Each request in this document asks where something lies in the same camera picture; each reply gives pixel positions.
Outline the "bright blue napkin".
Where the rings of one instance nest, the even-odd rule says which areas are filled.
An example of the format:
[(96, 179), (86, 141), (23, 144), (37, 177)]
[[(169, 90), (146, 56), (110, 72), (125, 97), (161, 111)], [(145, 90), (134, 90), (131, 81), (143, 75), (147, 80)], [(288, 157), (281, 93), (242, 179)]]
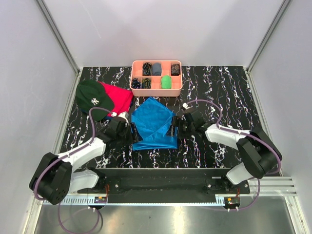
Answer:
[(133, 150), (177, 149), (176, 134), (167, 134), (175, 116), (155, 98), (145, 100), (131, 114), (131, 121), (142, 137), (142, 141), (133, 144)]

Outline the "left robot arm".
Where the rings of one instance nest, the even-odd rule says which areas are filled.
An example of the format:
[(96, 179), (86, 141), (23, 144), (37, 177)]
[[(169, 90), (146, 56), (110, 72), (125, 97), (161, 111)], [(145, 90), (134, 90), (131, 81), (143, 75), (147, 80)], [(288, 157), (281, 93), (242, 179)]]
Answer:
[(122, 147), (138, 143), (143, 138), (135, 123), (124, 117), (114, 117), (99, 132), (93, 132), (90, 140), (67, 152), (55, 155), (46, 153), (33, 177), (29, 188), (36, 199), (46, 200), (53, 205), (61, 203), (67, 194), (90, 188), (100, 193), (105, 188), (105, 175), (96, 169), (78, 168), (91, 159), (103, 155), (107, 147)]

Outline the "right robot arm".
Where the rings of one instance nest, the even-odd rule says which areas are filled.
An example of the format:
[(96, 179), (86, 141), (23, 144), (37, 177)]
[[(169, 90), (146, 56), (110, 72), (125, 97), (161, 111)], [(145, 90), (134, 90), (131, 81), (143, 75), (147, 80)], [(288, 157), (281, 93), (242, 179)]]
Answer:
[(183, 112), (182, 117), (172, 117), (166, 135), (173, 136), (174, 133), (180, 139), (198, 135), (239, 152), (242, 162), (232, 167), (221, 181), (226, 193), (233, 193), (244, 180), (261, 179), (267, 174), (277, 173), (281, 168), (281, 153), (262, 128), (247, 131), (206, 122), (198, 110), (190, 108)]

